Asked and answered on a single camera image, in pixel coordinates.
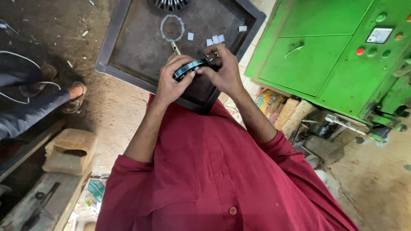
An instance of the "cabinet handle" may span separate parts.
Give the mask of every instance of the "cabinet handle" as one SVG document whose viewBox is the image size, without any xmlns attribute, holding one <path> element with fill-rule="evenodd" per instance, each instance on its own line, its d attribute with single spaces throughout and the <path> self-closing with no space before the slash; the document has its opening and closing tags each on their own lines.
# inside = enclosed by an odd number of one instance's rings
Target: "cabinet handle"
<svg viewBox="0 0 411 231">
<path fill-rule="evenodd" d="M 290 50 L 290 52 L 288 52 L 288 54 L 285 56 L 285 58 L 287 58 L 287 56 L 288 56 L 289 54 L 293 53 L 294 51 L 301 50 L 301 48 L 303 48 L 303 47 L 304 47 L 304 44 L 300 44 L 300 45 L 294 47 L 293 49 Z"/>
</svg>

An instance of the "cabinet door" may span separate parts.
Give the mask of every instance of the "cabinet door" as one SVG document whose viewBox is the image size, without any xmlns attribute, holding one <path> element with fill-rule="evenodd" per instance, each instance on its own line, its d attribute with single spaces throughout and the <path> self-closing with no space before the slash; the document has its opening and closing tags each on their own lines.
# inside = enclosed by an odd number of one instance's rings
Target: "cabinet door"
<svg viewBox="0 0 411 231">
<path fill-rule="evenodd" d="M 351 35 L 372 0 L 296 0 L 279 37 Z"/>
<path fill-rule="evenodd" d="M 278 38 L 260 78 L 315 96 L 351 35 Z"/>
</svg>

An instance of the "metal tray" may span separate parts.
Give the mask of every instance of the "metal tray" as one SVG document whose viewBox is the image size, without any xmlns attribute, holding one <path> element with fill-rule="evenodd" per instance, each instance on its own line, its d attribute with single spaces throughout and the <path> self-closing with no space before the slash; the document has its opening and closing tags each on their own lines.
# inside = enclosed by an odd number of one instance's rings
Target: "metal tray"
<svg viewBox="0 0 411 231">
<path fill-rule="evenodd" d="M 118 0 L 95 70 L 156 93 L 160 69 L 173 53 L 160 31 L 167 14 L 184 23 L 183 36 L 176 42 L 183 54 L 201 58 L 206 39 L 223 34 L 225 45 L 239 61 L 266 18 L 249 0 L 191 0 L 173 13 L 157 9 L 148 0 Z M 240 25 L 246 25 L 247 31 L 238 32 Z M 188 32 L 194 33 L 193 41 L 187 40 Z M 175 103 L 205 115 L 219 95 L 201 76 Z"/>
</svg>

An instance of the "red button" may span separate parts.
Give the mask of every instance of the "red button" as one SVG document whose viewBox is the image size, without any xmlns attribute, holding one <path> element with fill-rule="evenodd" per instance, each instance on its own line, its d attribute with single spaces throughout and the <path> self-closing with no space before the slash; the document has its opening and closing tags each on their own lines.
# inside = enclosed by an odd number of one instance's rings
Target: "red button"
<svg viewBox="0 0 411 231">
<path fill-rule="evenodd" d="M 356 55 L 362 55 L 364 52 L 364 48 L 358 48 L 356 51 Z"/>
<path fill-rule="evenodd" d="M 235 215 L 235 214 L 237 214 L 237 209 L 236 209 L 234 206 L 232 206 L 232 207 L 230 207 L 230 209 L 229 209 L 229 213 L 230 213 L 231 215 Z"/>
</svg>

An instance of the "shirt button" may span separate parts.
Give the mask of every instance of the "shirt button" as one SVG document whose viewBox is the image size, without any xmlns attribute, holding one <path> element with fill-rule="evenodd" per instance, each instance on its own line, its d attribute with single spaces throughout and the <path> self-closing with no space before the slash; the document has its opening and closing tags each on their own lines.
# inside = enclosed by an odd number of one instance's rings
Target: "shirt button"
<svg viewBox="0 0 411 231">
<path fill-rule="evenodd" d="M 229 213 L 231 215 L 235 215 L 235 214 L 237 214 L 237 209 L 234 206 L 232 206 L 232 207 L 229 208 Z"/>
</svg>

